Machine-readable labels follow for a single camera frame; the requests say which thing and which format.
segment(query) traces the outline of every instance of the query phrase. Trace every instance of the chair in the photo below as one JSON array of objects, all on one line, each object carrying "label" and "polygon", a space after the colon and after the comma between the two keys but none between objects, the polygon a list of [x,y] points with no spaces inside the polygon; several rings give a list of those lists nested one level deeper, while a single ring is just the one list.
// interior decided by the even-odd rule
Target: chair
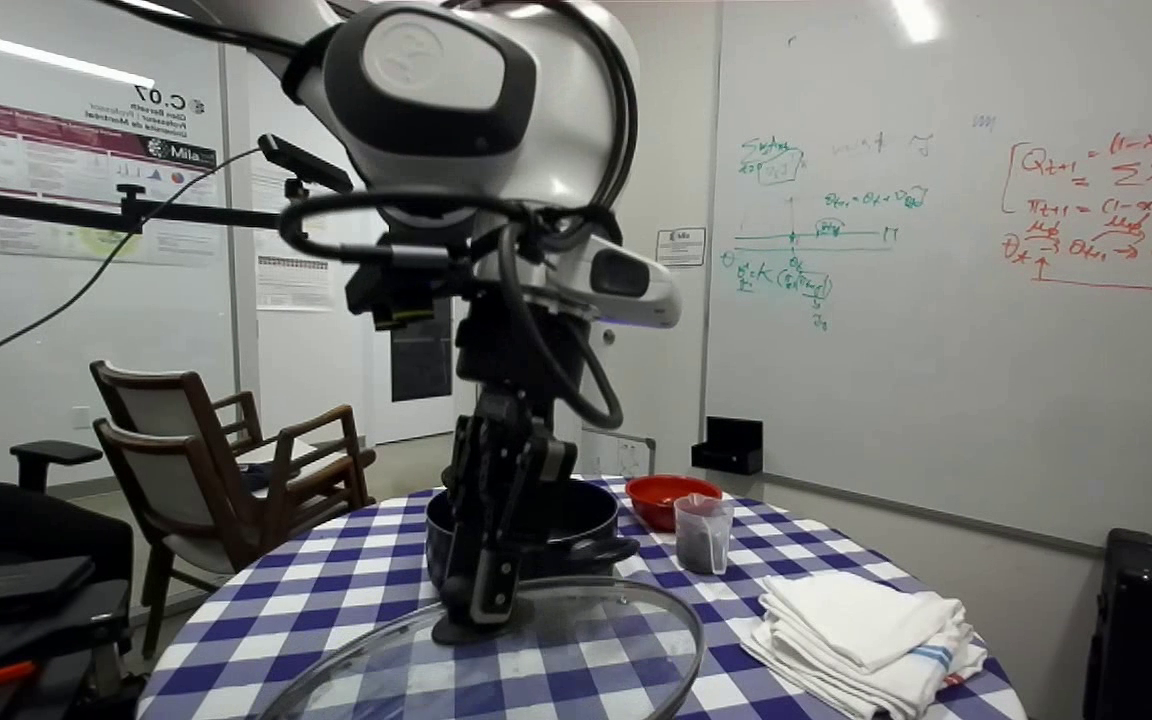
[{"label": "chair", "polygon": [[[130,432],[137,442],[151,438],[197,442],[205,466],[197,466],[201,472],[183,476],[183,461],[176,461],[180,494],[201,484],[217,490],[220,497],[229,497],[220,503],[225,525],[240,525],[240,535],[233,535],[229,544],[211,535],[209,542],[211,554],[180,544],[180,532],[176,542],[168,542],[171,532],[164,532],[164,522],[151,512],[158,503],[150,503],[150,497],[137,494],[141,490],[137,472],[117,468],[117,480],[141,525],[141,535],[150,542],[150,569],[141,592],[141,603],[150,609],[146,652],[151,652],[158,643],[171,575],[197,588],[217,588],[201,575],[180,574],[176,558],[217,575],[229,575],[233,569],[245,569],[250,560],[282,544],[294,528],[372,503],[363,468],[378,461],[378,454],[362,449],[347,407],[333,407],[307,423],[275,432],[275,442],[264,442],[252,393],[211,404],[197,372],[131,376],[100,359],[93,365],[93,376],[117,432]],[[321,432],[328,423],[339,423],[339,442],[333,445],[306,442],[307,432]],[[201,494],[194,494],[194,512],[211,512]]]},{"label": "chair", "polygon": [[211,404],[197,372],[141,376],[105,359],[93,365],[93,376],[117,428],[201,438],[225,472],[240,472],[256,497],[274,497],[282,507],[301,507],[316,497],[347,507],[372,503],[363,468],[378,454],[362,445],[346,404],[269,442],[252,393]]},{"label": "chair", "polygon": [[13,445],[13,456],[16,456],[16,484],[25,494],[37,494],[44,497],[47,494],[47,472],[53,466],[93,466],[100,461],[97,449],[88,445],[69,445],[69,442],[32,442],[32,445]]},{"label": "chair", "polygon": [[237,466],[217,466],[217,454],[201,438],[146,438],[110,419],[93,428],[151,548],[141,598],[141,603],[150,603],[146,662],[162,642],[168,581],[180,575],[197,588],[217,588],[171,569],[176,558],[225,581],[289,535],[339,518],[338,503],[286,507],[275,494],[264,501],[252,497],[245,480],[229,472]]}]

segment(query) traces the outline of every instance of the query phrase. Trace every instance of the green writing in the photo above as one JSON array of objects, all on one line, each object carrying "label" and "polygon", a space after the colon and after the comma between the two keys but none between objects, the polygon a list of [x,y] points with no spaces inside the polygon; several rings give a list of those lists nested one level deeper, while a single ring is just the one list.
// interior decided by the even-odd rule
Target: green writing
[{"label": "green writing", "polygon": [[779,136],[755,136],[742,145],[738,173],[753,178],[755,186],[791,186],[804,163],[810,163],[804,149]]},{"label": "green writing", "polygon": [[819,216],[811,229],[789,229],[789,233],[761,233],[761,238],[738,238],[742,246],[795,246],[795,241],[875,241],[875,246],[897,246],[901,241],[901,229],[897,225],[884,225],[884,229],[849,229],[846,222],[837,216]]},{"label": "green writing", "polygon": [[795,250],[738,250],[720,255],[726,271],[738,279],[738,291],[785,291],[811,306],[811,324],[827,331],[826,299],[831,279],[819,269],[810,269]]},{"label": "green writing", "polygon": [[928,206],[928,188],[925,186],[910,186],[897,192],[826,192],[826,209],[925,209]]}]

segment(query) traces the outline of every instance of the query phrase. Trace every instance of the black pole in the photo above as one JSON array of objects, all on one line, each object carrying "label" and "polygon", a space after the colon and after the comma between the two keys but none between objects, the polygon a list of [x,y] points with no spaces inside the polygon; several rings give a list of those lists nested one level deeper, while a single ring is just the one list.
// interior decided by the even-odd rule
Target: black pole
[{"label": "black pole", "polygon": [[282,229],[275,211],[240,211],[240,209],[205,209],[205,206],[126,200],[126,211],[137,225],[146,225],[146,222],[180,222],[180,225]]},{"label": "black pole", "polygon": [[97,211],[78,206],[44,206],[27,195],[0,195],[0,216],[42,222],[42,225],[79,225],[79,229],[110,229],[110,233],[137,233],[141,225],[126,211]]}]

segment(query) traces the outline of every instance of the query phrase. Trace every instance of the table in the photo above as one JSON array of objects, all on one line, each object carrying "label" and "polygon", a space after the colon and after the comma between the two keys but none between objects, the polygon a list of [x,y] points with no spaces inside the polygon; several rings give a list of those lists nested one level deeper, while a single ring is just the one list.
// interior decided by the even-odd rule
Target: table
[{"label": "table", "polygon": [[[233,575],[164,648],[146,688],[141,715],[252,715],[324,652],[432,599],[432,586],[426,581],[427,497],[432,494],[383,501],[321,525],[314,535],[294,542]],[[673,535],[650,532],[630,503],[622,512],[622,532],[642,542],[642,558],[615,566],[615,575],[660,586],[705,622],[709,656],[680,707],[684,720],[827,720],[837,715],[827,704],[810,694],[785,694],[731,634],[761,622],[761,581],[826,569],[859,574],[897,588],[917,588],[917,581],[827,525],[795,522],[765,501],[731,503],[738,542],[726,581],[690,575],[673,560]],[[941,694],[932,715],[999,720],[1026,715],[1026,707],[1004,668],[988,662],[972,685]]]}]

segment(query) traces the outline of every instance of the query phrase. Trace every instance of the folded towel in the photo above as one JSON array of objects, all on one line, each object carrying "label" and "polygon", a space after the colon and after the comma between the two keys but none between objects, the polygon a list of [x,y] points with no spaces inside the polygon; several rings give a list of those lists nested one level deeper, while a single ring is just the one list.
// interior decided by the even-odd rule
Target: folded towel
[{"label": "folded towel", "polygon": [[941,688],[985,668],[985,648],[972,643],[972,625],[948,625],[882,668],[858,668],[795,615],[768,611],[765,625],[772,625],[776,662],[785,656],[791,668],[819,674],[842,694],[865,695],[892,715],[925,715]]},{"label": "folded towel", "polygon": [[776,575],[765,586],[765,603],[768,599],[791,609],[858,668],[884,668],[954,622],[965,622],[960,599],[892,592],[851,574]]},{"label": "folded towel", "polygon": [[748,656],[765,662],[768,674],[789,688],[810,688],[846,715],[874,720],[888,713],[892,720],[917,720],[936,704],[941,688],[960,685],[985,668],[985,648],[960,628],[911,648],[875,674],[842,674],[819,665],[819,648],[795,643],[785,622],[738,628]]}]

